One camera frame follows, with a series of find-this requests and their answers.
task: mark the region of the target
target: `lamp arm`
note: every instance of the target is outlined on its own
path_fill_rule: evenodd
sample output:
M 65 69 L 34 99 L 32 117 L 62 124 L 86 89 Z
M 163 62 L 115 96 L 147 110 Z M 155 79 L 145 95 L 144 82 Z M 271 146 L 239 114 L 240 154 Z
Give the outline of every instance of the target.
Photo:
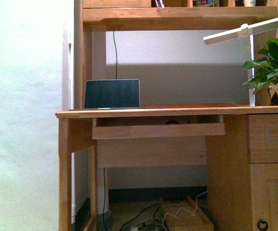
M 243 24 L 240 28 L 221 32 L 215 35 L 206 36 L 203 38 L 203 41 L 206 45 L 222 42 L 231 39 L 237 39 L 240 37 L 247 37 L 250 35 L 255 35 L 263 33 L 270 30 L 278 29 L 278 18 L 270 19 L 264 22 L 248 25 Z

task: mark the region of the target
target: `white wall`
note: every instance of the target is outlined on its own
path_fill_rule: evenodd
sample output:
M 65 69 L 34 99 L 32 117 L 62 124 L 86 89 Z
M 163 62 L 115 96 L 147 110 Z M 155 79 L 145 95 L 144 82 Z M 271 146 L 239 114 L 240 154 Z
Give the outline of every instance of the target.
M 58 230 L 60 5 L 0 1 L 0 231 Z
M 142 104 L 249 103 L 241 84 L 250 45 L 246 39 L 204 44 L 204 36 L 218 32 L 115 32 L 117 78 L 140 79 Z M 95 32 L 93 49 L 93 78 L 115 78 L 113 33 Z M 111 168 L 108 174 L 110 189 L 207 184 L 206 166 Z

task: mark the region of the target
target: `ring handle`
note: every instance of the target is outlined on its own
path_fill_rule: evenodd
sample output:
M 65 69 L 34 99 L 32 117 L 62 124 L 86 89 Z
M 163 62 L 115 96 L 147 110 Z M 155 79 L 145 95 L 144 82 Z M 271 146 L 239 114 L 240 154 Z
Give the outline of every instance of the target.
M 256 225 L 257 225 L 258 229 L 261 231 L 268 230 L 268 223 L 264 220 L 259 220 Z

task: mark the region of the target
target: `black screen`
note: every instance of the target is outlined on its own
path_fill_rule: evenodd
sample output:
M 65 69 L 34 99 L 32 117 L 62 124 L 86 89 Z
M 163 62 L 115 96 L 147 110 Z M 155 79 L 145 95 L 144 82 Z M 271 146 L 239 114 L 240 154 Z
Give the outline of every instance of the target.
M 90 80 L 84 108 L 140 107 L 138 79 Z

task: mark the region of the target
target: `floor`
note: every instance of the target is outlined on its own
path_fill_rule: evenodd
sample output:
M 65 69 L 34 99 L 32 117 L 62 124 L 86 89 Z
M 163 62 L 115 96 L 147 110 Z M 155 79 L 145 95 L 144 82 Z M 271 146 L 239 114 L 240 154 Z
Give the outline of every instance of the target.
M 166 201 L 166 203 L 178 203 L 178 201 Z M 207 200 L 198 200 L 198 207 L 208 216 Z M 110 205 L 110 209 L 113 213 L 113 226 L 108 231 L 119 231 L 121 227 L 123 231 L 130 231 L 134 227 L 142 231 L 164 230 L 163 214 L 158 201 L 115 203 Z

